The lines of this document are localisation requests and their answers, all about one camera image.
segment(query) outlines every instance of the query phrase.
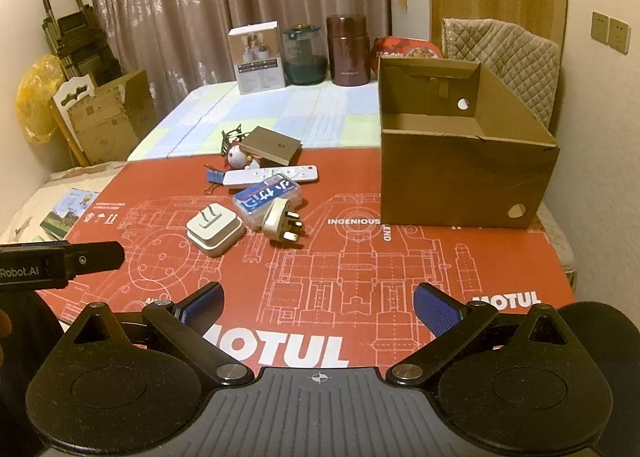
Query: triangular cutout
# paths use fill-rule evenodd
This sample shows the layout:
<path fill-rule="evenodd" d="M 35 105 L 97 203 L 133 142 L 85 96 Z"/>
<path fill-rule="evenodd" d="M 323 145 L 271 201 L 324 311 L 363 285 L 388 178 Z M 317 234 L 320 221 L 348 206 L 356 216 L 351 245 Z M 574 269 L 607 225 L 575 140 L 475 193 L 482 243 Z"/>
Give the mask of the triangular cutout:
<path fill-rule="evenodd" d="M 74 343 L 81 345 L 84 343 L 103 342 L 111 338 L 107 325 L 104 324 L 99 315 L 89 316 L 89 319 L 82 327 L 82 330 L 76 336 Z"/>
<path fill-rule="evenodd" d="M 566 345 L 566 340 L 556 323 L 549 316 L 540 316 L 529 337 L 532 342 Z"/>

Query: food jar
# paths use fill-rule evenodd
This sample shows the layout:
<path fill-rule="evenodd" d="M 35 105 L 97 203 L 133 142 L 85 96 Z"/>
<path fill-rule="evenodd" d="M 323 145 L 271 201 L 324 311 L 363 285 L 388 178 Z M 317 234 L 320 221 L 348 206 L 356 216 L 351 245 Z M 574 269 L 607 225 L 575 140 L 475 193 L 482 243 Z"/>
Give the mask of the food jar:
<path fill-rule="evenodd" d="M 282 35 L 284 72 L 293 85 L 313 85 L 326 79 L 326 55 L 320 28 L 302 24 Z"/>
<path fill-rule="evenodd" d="M 367 18 L 338 14 L 326 19 L 331 79 L 335 85 L 357 87 L 371 79 Z"/>

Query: wall socket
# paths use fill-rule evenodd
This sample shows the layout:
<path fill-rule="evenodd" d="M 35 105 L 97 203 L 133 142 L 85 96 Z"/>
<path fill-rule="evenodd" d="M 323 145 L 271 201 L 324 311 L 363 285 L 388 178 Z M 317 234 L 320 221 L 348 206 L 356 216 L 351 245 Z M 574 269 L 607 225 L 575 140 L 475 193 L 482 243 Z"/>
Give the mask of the wall socket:
<path fill-rule="evenodd" d="M 609 42 L 609 17 L 599 12 L 593 13 L 591 20 L 591 37 L 607 45 Z"/>
<path fill-rule="evenodd" d="M 627 54 L 630 42 L 631 27 L 629 24 L 612 18 L 609 25 L 609 46 L 618 52 Z"/>

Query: metal prong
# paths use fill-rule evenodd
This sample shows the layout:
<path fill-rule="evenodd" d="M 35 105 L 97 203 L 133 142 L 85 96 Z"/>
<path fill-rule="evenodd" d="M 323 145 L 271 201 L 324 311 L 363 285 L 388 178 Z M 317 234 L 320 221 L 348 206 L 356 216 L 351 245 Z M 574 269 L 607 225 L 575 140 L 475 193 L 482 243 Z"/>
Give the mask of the metal prong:
<path fill-rule="evenodd" d="M 298 241 L 298 236 L 295 233 L 291 233 L 290 231 L 286 231 L 283 234 L 283 239 L 285 239 L 286 241 L 289 242 L 297 242 Z"/>

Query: yellow plastic bag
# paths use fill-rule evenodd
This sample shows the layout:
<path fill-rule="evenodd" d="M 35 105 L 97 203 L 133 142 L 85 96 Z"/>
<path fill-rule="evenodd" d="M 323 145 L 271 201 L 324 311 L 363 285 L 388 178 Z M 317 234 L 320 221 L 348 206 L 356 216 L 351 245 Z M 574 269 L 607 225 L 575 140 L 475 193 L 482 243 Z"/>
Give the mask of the yellow plastic bag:
<path fill-rule="evenodd" d="M 15 98 L 15 116 L 27 142 L 49 142 L 58 126 L 53 118 L 51 98 L 65 82 L 60 60 L 47 54 L 22 76 Z"/>

